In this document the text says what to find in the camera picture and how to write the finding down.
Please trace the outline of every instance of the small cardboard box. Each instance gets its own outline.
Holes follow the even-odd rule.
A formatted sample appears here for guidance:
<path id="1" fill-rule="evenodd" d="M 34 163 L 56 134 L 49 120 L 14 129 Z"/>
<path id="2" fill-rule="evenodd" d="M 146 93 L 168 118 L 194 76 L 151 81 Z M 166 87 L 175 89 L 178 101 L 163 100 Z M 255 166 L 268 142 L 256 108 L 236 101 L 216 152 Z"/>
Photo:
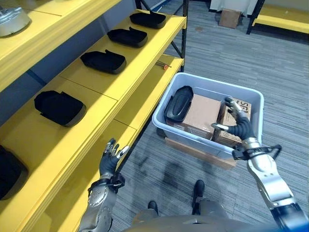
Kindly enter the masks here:
<path id="1" fill-rule="evenodd" d="M 240 11 L 223 9 L 221 13 L 219 25 L 223 27 L 235 29 L 238 24 L 240 14 L 241 14 Z"/>
<path id="2" fill-rule="evenodd" d="M 214 132 L 211 125 L 217 121 L 220 107 L 220 101 L 194 94 L 184 121 L 175 123 L 167 120 L 167 124 L 199 137 L 210 139 Z"/>
<path id="3" fill-rule="evenodd" d="M 247 114 L 247 118 L 250 120 L 251 104 L 236 98 L 233 99 L 239 106 L 241 106 L 242 110 Z M 227 110 L 228 107 L 223 104 L 219 112 L 219 123 L 227 126 L 235 126 L 236 120 Z M 229 147 L 234 147 L 241 143 L 241 139 L 238 136 L 220 130 L 215 131 L 213 140 Z"/>

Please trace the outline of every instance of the yellow shelf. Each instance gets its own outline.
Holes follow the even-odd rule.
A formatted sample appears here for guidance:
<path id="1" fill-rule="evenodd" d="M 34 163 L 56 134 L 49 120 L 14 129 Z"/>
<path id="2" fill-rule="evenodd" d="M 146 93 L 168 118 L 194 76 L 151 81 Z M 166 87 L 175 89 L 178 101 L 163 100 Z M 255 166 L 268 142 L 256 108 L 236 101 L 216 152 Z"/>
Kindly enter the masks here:
<path id="1" fill-rule="evenodd" d="M 42 214 L 32 232 L 71 232 L 79 224 L 88 188 L 99 178 L 98 165 L 105 145 L 115 138 L 120 147 L 131 145 L 136 130 L 113 120 Z"/>
<path id="2" fill-rule="evenodd" d="M 120 0 L 0 0 L 3 7 L 23 6 L 32 20 L 20 33 L 0 38 L 0 91 L 118 2 Z"/>
<path id="3" fill-rule="evenodd" d="M 37 11 L 31 13 L 51 15 Z M 132 25 L 133 28 L 148 33 L 148 42 L 142 48 L 112 43 L 107 36 L 104 36 L 89 49 L 92 51 L 109 49 L 125 55 L 127 66 L 121 74 L 109 75 L 95 71 L 77 59 L 45 86 L 43 91 L 64 91 L 87 106 L 86 116 L 76 126 L 65 128 L 42 117 L 35 110 L 32 98 L 0 128 L 0 144 L 11 149 L 30 171 L 29 179 L 23 188 L 11 199 L 0 201 L 0 225 L 3 231 L 29 231 L 32 228 L 175 35 L 184 27 L 185 20 L 185 17 L 167 15 L 166 25 L 162 29 Z M 118 27 L 128 28 L 130 25 L 129 19 L 126 19 Z M 170 62 L 172 68 L 163 73 L 159 70 L 160 67 L 154 66 L 154 70 L 157 69 L 155 72 L 162 74 L 162 80 L 157 74 L 151 74 L 148 82 L 155 90 L 148 91 L 146 89 L 149 89 L 150 85 L 143 84 L 139 91 L 144 92 L 144 95 L 140 94 L 137 97 L 145 97 L 147 103 L 140 109 L 137 105 L 133 107 L 136 110 L 136 119 L 133 118 L 134 112 L 130 111 L 132 122 L 139 121 L 139 124 L 133 123 L 137 130 L 134 138 L 142 129 L 170 78 L 183 62 L 182 59 L 162 57 L 162 61 L 164 60 Z M 134 101 L 129 105 L 135 105 L 134 98 L 136 97 L 133 96 Z"/>
<path id="4" fill-rule="evenodd" d="M 65 128 L 34 108 L 33 98 L 1 128 L 0 144 L 13 151 L 29 169 L 29 178 L 11 199 L 0 201 L 1 231 L 27 231 L 111 122 L 116 100 L 61 77 L 42 91 L 64 91 L 87 106 L 85 117 Z"/>
<path id="5" fill-rule="evenodd" d="M 152 113 L 170 80 L 183 63 L 183 59 L 167 55 L 162 55 L 159 60 L 171 68 L 165 71 L 159 66 L 154 66 L 121 108 L 115 117 L 116 120 L 137 130 L 142 129 L 147 116 Z"/>
<path id="6" fill-rule="evenodd" d="M 87 189 L 99 177 L 97 172 L 98 164 L 105 144 L 112 137 L 119 141 L 121 147 L 133 144 L 144 123 L 156 107 L 165 88 L 183 62 L 183 59 L 166 55 L 163 55 L 160 60 L 169 64 L 171 68 L 164 71 L 161 67 L 154 66 L 151 69 L 136 89 L 136 92 L 126 102 L 123 110 L 119 112 L 116 120 L 113 120 L 104 131 L 64 184 L 63 188 L 49 204 L 32 232 L 75 231 L 87 206 Z M 132 110 L 127 112 L 127 118 L 129 118 L 127 120 L 124 114 L 131 107 Z"/>
<path id="7" fill-rule="evenodd" d="M 60 76 L 82 86 L 102 93 L 116 100 L 125 101 L 134 92 L 139 83 L 163 54 L 175 35 L 185 25 L 185 17 L 167 15 L 166 25 L 162 29 L 151 29 L 132 24 L 127 18 L 116 28 L 132 28 L 145 31 L 148 41 L 141 48 L 132 48 L 109 40 L 104 36 L 87 50 L 105 51 L 121 54 L 126 57 L 126 68 L 118 75 L 102 73 L 86 67 L 80 58 L 68 66 Z"/>
<path id="8" fill-rule="evenodd" d="M 309 33 L 309 12 L 264 4 L 255 23 Z"/>

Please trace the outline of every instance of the plastic bin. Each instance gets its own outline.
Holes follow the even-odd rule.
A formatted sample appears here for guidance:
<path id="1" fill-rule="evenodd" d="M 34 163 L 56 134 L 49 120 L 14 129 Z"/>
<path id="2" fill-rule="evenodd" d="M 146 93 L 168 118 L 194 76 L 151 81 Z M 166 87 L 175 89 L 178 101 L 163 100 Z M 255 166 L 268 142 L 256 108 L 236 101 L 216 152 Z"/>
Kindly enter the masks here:
<path id="1" fill-rule="evenodd" d="M 166 124 L 164 119 L 164 110 L 170 97 L 183 86 L 191 86 L 195 94 L 218 101 L 224 101 L 225 96 L 232 96 L 249 102 L 252 105 L 250 121 L 253 126 L 253 131 L 259 142 L 262 142 L 264 97 L 259 91 L 184 72 L 179 72 L 173 77 L 152 118 L 154 125 L 163 129 L 168 138 L 223 159 L 232 158 L 232 148 L 202 137 L 198 137 Z"/>

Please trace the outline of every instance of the screwdriver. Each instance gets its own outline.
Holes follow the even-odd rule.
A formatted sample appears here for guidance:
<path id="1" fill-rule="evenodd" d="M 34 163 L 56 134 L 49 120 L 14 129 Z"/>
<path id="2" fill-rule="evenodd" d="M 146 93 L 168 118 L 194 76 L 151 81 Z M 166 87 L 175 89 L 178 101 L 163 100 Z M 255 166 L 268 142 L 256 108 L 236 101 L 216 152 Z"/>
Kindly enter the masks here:
<path id="1" fill-rule="evenodd" d="M 168 67 L 171 68 L 171 66 L 169 66 L 168 64 L 163 63 L 163 62 L 161 62 L 161 61 L 159 61 L 159 60 L 158 60 L 155 64 L 156 64 L 157 66 L 162 67 L 164 70 L 168 69 Z"/>

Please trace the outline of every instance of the black item in bin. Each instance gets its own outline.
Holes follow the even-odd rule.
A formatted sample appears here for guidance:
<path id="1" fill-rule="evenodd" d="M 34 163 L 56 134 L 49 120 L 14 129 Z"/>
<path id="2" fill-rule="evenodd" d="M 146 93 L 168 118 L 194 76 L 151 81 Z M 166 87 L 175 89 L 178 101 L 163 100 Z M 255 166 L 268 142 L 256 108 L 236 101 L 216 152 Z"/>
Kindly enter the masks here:
<path id="1" fill-rule="evenodd" d="M 16 194 L 27 180 L 27 168 L 0 145 L 0 200 Z"/>
<path id="2" fill-rule="evenodd" d="M 87 67 L 111 74 L 118 74 L 126 67 L 124 56 L 108 50 L 105 53 L 87 52 L 81 56 L 81 60 Z"/>
<path id="3" fill-rule="evenodd" d="M 40 93 L 34 106 L 42 116 L 65 127 L 74 126 L 86 114 L 86 106 L 80 100 L 54 90 Z"/>
<path id="4" fill-rule="evenodd" d="M 147 13 L 136 13 L 130 16 L 132 23 L 142 25 L 149 28 L 160 29 L 165 25 L 166 16 L 150 11 Z"/>
<path id="5" fill-rule="evenodd" d="M 169 100 L 169 103 L 164 111 L 165 120 L 181 123 L 184 121 L 193 98 L 193 90 L 190 86 L 183 86 L 178 89 L 174 96 Z"/>
<path id="6" fill-rule="evenodd" d="M 147 33 L 129 27 L 129 30 L 115 29 L 107 33 L 111 41 L 132 47 L 143 47 L 147 42 Z"/>

